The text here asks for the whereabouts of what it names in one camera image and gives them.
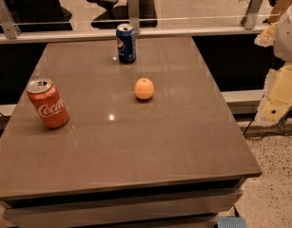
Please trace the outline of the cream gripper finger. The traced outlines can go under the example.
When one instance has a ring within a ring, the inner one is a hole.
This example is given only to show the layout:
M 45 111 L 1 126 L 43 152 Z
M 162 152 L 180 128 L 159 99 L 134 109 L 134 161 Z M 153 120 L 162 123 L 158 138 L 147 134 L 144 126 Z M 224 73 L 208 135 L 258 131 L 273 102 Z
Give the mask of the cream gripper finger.
M 292 63 L 286 63 L 278 70 L 270 68 L 265 77 L 257 120 L 276 124 L 291 107 Z
M 264 48 L 272 46 L 274 44 L 276 27 L 277 23 L 272 23 L 255 38 L 254 44 Z

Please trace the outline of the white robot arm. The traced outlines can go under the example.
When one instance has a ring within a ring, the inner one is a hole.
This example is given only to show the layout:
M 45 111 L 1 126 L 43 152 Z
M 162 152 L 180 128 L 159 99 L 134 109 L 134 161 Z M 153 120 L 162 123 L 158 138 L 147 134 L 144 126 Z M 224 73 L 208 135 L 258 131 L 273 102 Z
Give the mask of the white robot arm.
M 272 46 L 274 56 L 284 61 L 280 69 L 268 70 L 256 115 L 258 121 L 276 124 L 292 107 L 292 5 L 254 43 L 264 48 Z

